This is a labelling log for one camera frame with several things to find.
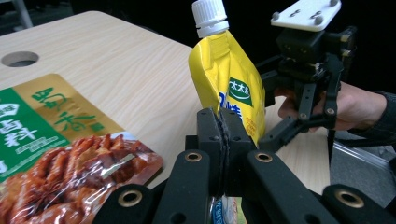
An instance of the wooden table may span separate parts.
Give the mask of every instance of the wooden table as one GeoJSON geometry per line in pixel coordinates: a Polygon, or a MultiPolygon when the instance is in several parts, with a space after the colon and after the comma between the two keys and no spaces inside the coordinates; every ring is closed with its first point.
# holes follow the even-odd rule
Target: wooden table
{"type": "MultiPolygon", "coordinates": [[[[196,134],[202,109],[193,86],[191,48],[100,12],[86,12],[15,34],[0,36],[0,58],[21,53],[29,66],[0,64],[0,89],[49,73],[60,74],[127,132],[159,153],[165,180],[186,135],[196,134]]],[[[277,106],[267,108],[270,130],[280,121],[277,106]]],[[[277,152],[313,191],[329,185],[326,132],[299,134],[277,152]]]]}

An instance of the food package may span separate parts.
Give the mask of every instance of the food package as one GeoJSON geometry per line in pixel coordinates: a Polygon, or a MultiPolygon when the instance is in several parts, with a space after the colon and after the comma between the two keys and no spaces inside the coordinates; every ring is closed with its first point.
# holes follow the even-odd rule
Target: food package
{"type": "Polygon", "coordinates": [[[0,184],[0,224],[92,223],[111,192],[146,183],[162,165],[158,154],[123,134],[77,138],[0,184]]]}

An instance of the yellow squeeze pouch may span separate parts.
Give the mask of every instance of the yellow squeeze pouch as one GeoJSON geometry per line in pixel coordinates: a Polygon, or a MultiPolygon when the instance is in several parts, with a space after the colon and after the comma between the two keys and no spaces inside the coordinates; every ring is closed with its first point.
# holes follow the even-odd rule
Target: yellow squeeze pouch
{"type": "Polygon", "coordinates": [[[222,3],[217,6],[216,1],[212,0],[198,2],[195,3],[211,4],[210,8],[204,8],[205,13],[194,11],[193,5],[197,27],[202,23],[208,25],[198,30],[198,35],[205,37],[192,49],[189,57],[191,77],[202,107],[212,107],[216,113],[220,107],[225,107],[237,113],[247,134],[257,145],[265,127],[265,91],[260,74],[228,31],[228,22],[224,24],[226,21],[219,20],[214,21],[214,24],[208,24],[207,21],[213,20],[202,19],[202,16],[207,16],[207,12],[210,14],[211,10],[217,13],[215,17],[218,18],[219,10],[224,10],[222,3]]]}

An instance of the bolt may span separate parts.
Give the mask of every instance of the bolt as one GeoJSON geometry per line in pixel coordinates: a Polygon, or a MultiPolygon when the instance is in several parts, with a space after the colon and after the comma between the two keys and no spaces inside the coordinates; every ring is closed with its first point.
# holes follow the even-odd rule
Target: bolt
{"type": "Polygon", "coordinates": [[[323,17],[322,16],[316,16],[315,17],[315,25],[321,25],[323,23],[323,17]]]}
{"type": "Polygon", "coordinates": [[[279,19],[279,12],[274,12],[274,14],[273,14],[273,20],[274,21],[277,21],[278,19],[279,19]]]}
{"type": "Polygon", "coordinates": [[[330,0],[330,6],[335,7],[340,0],[330,0]]]}
{"type": "Polygon", "coordinates": [[[300,119],[306,119],[306,114],[301,113],[301,114],[300,114],[300,119]]]}
{"type": "Polygon", "coordinates": [[[333,115],[333,114],[335,113],[334,110],[333,110],[332,108],[328,108],[328,109],[326,110],[326,112],[327,112],[328,115],[333,115]]]}

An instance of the plastic packaging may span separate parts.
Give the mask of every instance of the plastic packaging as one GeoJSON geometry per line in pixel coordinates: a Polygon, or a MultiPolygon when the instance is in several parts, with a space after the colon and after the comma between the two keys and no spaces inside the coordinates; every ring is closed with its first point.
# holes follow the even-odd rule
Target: plastic packaging
{"type": "Polygon", "coordinates": [[[158,154],[122,134],[79,138],[0,184],[0,223],[92,223],[111,192],[145,184],[162,165],[158,154]]]}
{"type": "Polygon", "coordinates": [[[203,108],[231,109],[257,144],[264,134],[265,91],[259,72],[232,34],[221,0],[192,4],[202,40],[189,57],[191,77],[203,108]]]}

